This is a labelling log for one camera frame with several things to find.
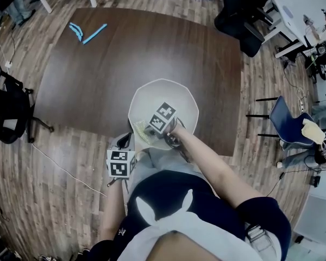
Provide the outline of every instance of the person in black shirt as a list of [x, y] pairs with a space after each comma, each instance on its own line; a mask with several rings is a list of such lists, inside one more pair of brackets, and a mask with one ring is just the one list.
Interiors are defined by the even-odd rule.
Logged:
[[277, 163], [277, 168], [288, 168], [294, 165], [305, 164], [309, 168], [317, 168], [320, 165], [326, 165], [326, 141], [323, 145], [313, 144], [311, 146], [303, 146], [297, 143], [285, 143], [280, 141], [280, 145], [284, 151], [291, 149], [306, 149], [306, 151], [293, 154]]
[[[194, 166], [177, 150], [149, 148], [131, 174], [128, 213], [122, 183], [109, 187], [100, 242], [89, 261], [267, 261], [245, 243], [246, 230], [270, 235], [275, 258], [286, 259], [291, 226], [278, 203], [243, 180], [206, 144], [177, 124], [171, 131]], [[268, 239], [265, 246], [270, 248]]]

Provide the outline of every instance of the white cable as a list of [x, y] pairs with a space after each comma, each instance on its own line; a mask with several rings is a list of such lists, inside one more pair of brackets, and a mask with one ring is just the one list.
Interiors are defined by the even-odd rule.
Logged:
[[58, 163], [56, 163], [53, 159], [51, 159], [51, 158], [50, 158], [48, 155], [46, 155], [43, 151], [41, 151], [39, 148], [37, 148], [33, 143], [32, 143], [32, 145], [33, 145], [33, 147], [34, 147], [35, 149], [37, 149], [41, 154], [43, 154], [46, 158], [50, 159], [50, 160], [51, 160], [51, 161], [52, 161], [56, 166], [58, 166], [60, 169], [62, 169], [65, 173], [69, 174], [72, 178], [74, 178], [75, 180], [77, 180], [77, 181], [83, 183], [83, 184], [84, 184], [86, 187], [88, 187], [89, 189], [91, 189], [91, 190], [93, 190], [93, 191], [95, 191], [95, 192], [97, 192], [97, 193], [99, 193], [99, 194], [104, 195], [105, 197], [107, 197], [106, 194], [104, 194], [104, 193], [102, 193], [102, 192], [100, 192], [100, 191], [98, 191], [98, 190], [96, 190], [96, 189], [90, 187], [90, 186], [87, 185], [85, 182], [83, 182], [83, 181], [81, 181], [80, 179], [78, 179], [78, 178], [74, 177], [73, 175], [71, 175], [68, 171], [66, 171], [64, 168], [60, 167], [60, 166], [58, 165]]
[[1, 44], [0, 44], [0, 48], [1, 48], [2, 54], [4, 55], [5, 65], [6, 65], [6, 63], [7, 63], [8, 61], [7, 61], [7, 59], [6, 59], [6, 56], [5, 56], [5, 53], [4, 53], [4, 49], [2, 48]]

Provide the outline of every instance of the navy blue shirt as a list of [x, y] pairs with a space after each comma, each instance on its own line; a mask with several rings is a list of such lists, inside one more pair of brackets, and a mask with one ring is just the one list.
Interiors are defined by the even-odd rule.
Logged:
[[132, 238], [149, 226], [137, 209], [137, 197], [153, 208], [158, 220], [180, 209], [190, 189], [193, 190], [193, 201], [188, 212], [197, 214], [201, 220], [242, 240], [246, 236], [245, 222], [253, 226], [260, 225], [278, 238], [282, 251], [281, 260], [286, 259], [291, 226], [275, 199], [253, 198], [234, 209], [225, 200], [216, 197], [205, 180], [194, 175], [165, 170], [138, 184], [128, 202], [128, 215], [122, 221], [114, 240], [97, 243], [91, 249], [88, 260], [117, 260]]

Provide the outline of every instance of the wooden floor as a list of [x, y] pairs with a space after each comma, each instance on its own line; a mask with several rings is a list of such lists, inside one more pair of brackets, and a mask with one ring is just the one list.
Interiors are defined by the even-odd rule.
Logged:
[[[11, 74], [23, 81], [25, 87], [35, 90], [33, 97], [36, 97], [51, 49], [74, 9], [90, 7], [89, 0], [48, 2], [53, 9], [51, 14], [47, 14], [40, 2], [36, 2], [31, 6], [37, 9], [35, 16], [12, 33], [16, 53]], [[222, 0], [97, 2], [99, 7], [155, 11], [209, 27], [223, 7]], [[13, 53], [10, 26], [9, 23], [0, 37], [8, 59]], [[263, 23], [258, 23], [257, 27], [267, 32]], [[243, 56], [236, 146], [233, 157], [224, 157], [240, 177], [265, 195], [279, 178], [281, 171], [275, 168], [275, 163], [283, 156], [283, 151], [278, 139], [257, 136], [261, 132], [274, 133], [269, 121], [248, 119], [245, 115], [268, 113], [273, 105], [273, 102], [255, 102], [255, 99], [283, 95], [293, 115], [298, 116], [295, 89], [289, 86], [280, 61], [273, 56], [274, 46], [286, 43], [282, 36], [276, 36], [262, 46], [256, 57]], [[0, 64], [4, 66], [4, 63], [0, 52]], [[297, 67], [287, 69], [286, 74], [292, 84], [313, 94], [301, 60], [297, 61]], [[58, 125], [54, 127], [53, 134], [38, 127], [35, 146], [71, 174], [106, 194], [108, 179], [104, 158], [109, 138]], [[292, 226], [298, 219], [309, 188], [308, 176], [307, 172], [286, 174], [271, 194], [278, 200]], [[97, 242], [102, 229], [105, 206], [106, 197], [76, 182], [59, 169], [26, 143], [25, 135], [12, 145], [0, 142], [0, 220], [10, 247], [17, 250], [24, 260], [33, 260], [40, 254], [69, 260], [71, 254], [83, 247], [91, 247]]]

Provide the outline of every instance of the white bowl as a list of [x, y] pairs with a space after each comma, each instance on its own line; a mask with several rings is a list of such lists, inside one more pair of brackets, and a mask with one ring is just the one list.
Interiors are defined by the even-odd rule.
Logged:
[[142, 120], [148, 123], [164, 102], [176, 109], [177, 117], [190, 133], [195, 132], [199, 110], [189, 89], [168, 79], [154, 80], [138, 88], [130, 104], [128, 119], [134, 131], [136, 152], [149, 147], [171, 149], [164, 139], [149, 145], [139, 136], [134, 126], [134, 123]]

